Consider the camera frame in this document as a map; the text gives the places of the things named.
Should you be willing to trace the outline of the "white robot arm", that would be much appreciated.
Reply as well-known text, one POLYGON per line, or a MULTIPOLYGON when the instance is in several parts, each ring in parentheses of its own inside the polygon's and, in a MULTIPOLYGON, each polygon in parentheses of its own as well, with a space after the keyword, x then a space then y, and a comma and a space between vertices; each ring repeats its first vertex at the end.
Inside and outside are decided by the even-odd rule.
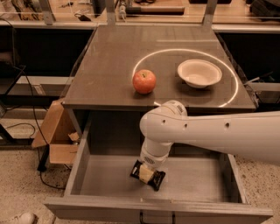
POLYGON ((179 101, 168 101, 140 120, 140 161, 157 169, 173 144, 280 164, 280 112, 189 116, 179 101))

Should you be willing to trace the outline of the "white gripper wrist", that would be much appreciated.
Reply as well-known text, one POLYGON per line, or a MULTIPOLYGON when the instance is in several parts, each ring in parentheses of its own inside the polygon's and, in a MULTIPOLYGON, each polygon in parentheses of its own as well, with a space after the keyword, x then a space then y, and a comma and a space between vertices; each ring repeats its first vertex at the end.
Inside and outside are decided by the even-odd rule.
POLYGON ((140 153, 139 179, 147 184, 154 176, 152 168, 159 168, 168 158, 172 143, 158 143, 145 138, 140 153))

